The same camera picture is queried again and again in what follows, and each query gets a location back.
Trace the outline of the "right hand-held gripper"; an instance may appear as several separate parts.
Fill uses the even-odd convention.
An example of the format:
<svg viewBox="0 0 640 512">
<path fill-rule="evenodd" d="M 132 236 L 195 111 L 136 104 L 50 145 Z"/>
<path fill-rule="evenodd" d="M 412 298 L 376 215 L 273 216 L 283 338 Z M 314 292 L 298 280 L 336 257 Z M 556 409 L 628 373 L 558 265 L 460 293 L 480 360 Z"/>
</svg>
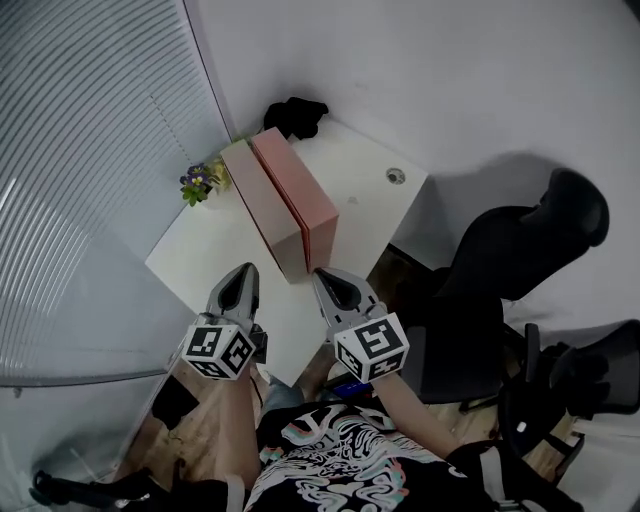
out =
<svg viewBox="0 0 640 512">
<path fill-rule="evenodd" d="M 315 269 L 312 282 L 327 321 L 344 321 L 346 311 L 365 311 L 379 301 L 365 279 L 337 268 Z M 331 341 L 336 359 L 364 384 L 399 372 L 410 348 L 395 313 L 339 331 Z"/>
</svg>

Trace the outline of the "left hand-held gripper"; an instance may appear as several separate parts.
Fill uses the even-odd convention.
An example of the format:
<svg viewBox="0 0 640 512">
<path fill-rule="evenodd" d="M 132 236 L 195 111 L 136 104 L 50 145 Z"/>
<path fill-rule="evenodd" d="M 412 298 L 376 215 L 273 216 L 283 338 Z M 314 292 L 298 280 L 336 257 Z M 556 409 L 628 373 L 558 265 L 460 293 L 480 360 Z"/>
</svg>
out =
<svg viewBox="0 0 640 512">
<path fill-rule="evenodd" d="M 268 335 L 253 325 L 259 294 L 259 272 L 253 263 L 241 264 L 225 275 L 212 289 L 206 313 L 188 328 L 182 359 L 201 376 L 226 381 L 238 380 L 252 360 L 264 363 Z M 232 321 L 253 326 L 246 332 Z"/>
</svg>

